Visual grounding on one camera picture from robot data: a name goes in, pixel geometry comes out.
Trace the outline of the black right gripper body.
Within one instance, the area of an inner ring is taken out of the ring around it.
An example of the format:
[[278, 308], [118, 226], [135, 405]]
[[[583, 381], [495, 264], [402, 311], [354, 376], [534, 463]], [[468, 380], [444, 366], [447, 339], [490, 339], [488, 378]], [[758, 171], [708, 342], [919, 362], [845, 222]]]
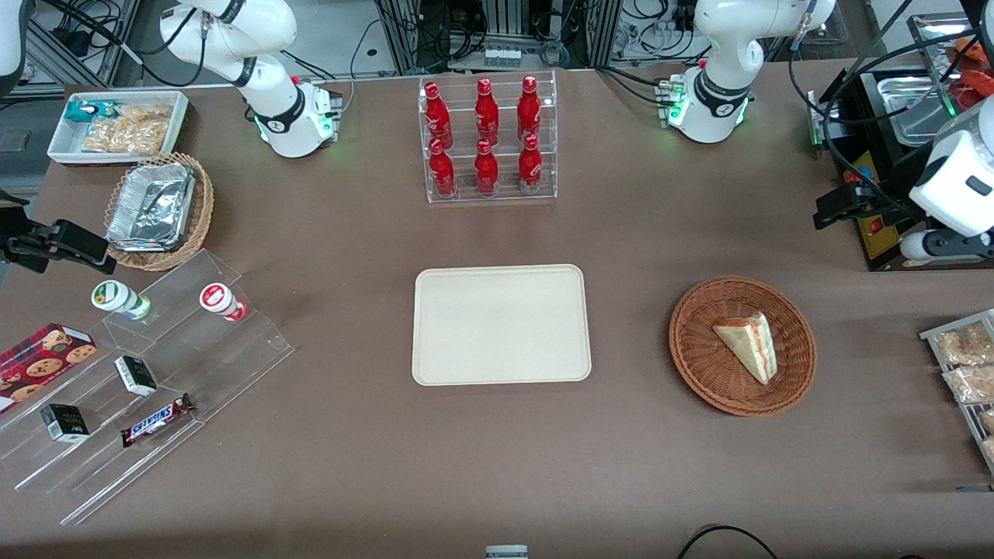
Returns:
[[32, 272], [45, 273], [50, 261], [50, 241], [54, 230], [38, 230], [14, 234], [2, 232], [2, 251], [8, 264], [22, 266]]

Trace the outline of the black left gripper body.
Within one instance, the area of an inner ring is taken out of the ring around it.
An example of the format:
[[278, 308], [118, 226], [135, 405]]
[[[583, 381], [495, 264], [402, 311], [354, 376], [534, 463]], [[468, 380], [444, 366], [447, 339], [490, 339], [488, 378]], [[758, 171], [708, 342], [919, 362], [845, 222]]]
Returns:
[[870, 218], [887, 209], [887, 197], [879, 189], [867, 185], [844, 185], [847, 206], [843, 220]]

